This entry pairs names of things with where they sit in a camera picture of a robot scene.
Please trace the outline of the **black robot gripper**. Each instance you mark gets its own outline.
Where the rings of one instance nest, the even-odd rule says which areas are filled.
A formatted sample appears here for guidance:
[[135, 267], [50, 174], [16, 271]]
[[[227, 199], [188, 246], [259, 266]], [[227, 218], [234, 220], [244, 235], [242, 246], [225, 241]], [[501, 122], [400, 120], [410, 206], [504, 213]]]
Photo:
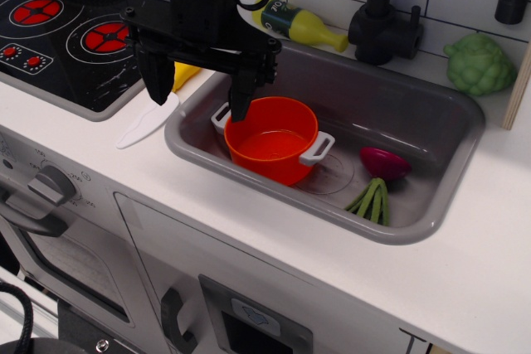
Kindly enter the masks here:
[[148, 1], [120, 16], [150, 98], [166, 103], [173, 64], [182, 62], [231, 75], [232, 120], [241, 122], [259, 85], [276, 75], [281, 44], [247, 23], [238, 0]]

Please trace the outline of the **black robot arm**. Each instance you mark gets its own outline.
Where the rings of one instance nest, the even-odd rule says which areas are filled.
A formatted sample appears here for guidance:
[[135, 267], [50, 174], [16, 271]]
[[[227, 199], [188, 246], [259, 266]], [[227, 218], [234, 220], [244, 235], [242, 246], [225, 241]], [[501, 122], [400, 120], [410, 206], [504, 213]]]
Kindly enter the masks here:
[[256, 11], [269, 0], [169, 0], [126, 8], [128, 43], [151, 99], [164, 104], [173, 88], [175, 62], [231, 77], [234, 121], [245, 119], [257, 88], [275, 80], [280, 41], [254, 28], [239, 11]]

